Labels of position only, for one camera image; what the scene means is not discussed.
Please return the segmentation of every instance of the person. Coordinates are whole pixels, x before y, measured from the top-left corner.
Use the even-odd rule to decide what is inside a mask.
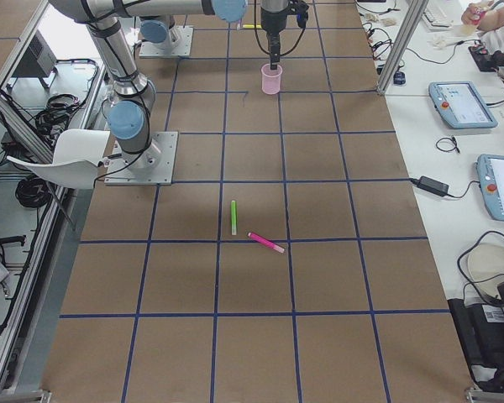
[[[487,2],[487,7],[490,7],[493,1]],[[467,9],[461,15],[463,24],[472,24],[477,21],[478,7],[480,4],[469,4]],[[504,6],[489,10],[481,21],[477,24],[481,41],[486,46],[491,54],[495,51],[504,51]],[[499,73],[504,78],[504,68],[499,69]]]

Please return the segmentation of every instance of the white chair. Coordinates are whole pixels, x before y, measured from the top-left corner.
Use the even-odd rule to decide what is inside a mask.
[[[71,189],[92,189],[109,135],[108,131],[72,128],[60,134],[56,141],[52,164],[34,164],[10,156],[8,160],[31,170],[47,182],[50,193],[75,230],[50,183]]]

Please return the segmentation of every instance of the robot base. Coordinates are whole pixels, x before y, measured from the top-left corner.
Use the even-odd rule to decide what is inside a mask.
[[[192,26],[181,27],[180,43],[168,50],[157,48],[151,42],[144,42],[140,48],[140,59],[155,59],[155,58],[172,58],[172,57],[188,57],[191,55],[192,47]]]
[[[176,162],[178,132],[155,132],[153,139],[162,150],[159,164],[153,169],[131,171],[129,168],[105,177],[104,182],[109,186],[138,186],[138,185],[171,185]],[[113,153],[121,153],[121,147],[116,143]],[[125,166],[122,159],[110,160],[108,172],[120,170]]]

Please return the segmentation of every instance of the pink marker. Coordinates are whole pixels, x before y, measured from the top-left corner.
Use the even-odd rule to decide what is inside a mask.
[[[276,243],[272,243],[270,240],[261,237],[257,233],[249,233],[249,238],[261,243],[267,248],[274,249],[276,252],[280,252],[281,254],[283,254],[285,251],[285,249],[283,249],[281,246],[278,246]]]

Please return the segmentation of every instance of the sticker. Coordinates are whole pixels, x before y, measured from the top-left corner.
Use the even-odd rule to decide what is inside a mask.
[[[489,323],[504,323],[504,310],[496,306],[484,305],[482,306],[486,314],[486,320]]]

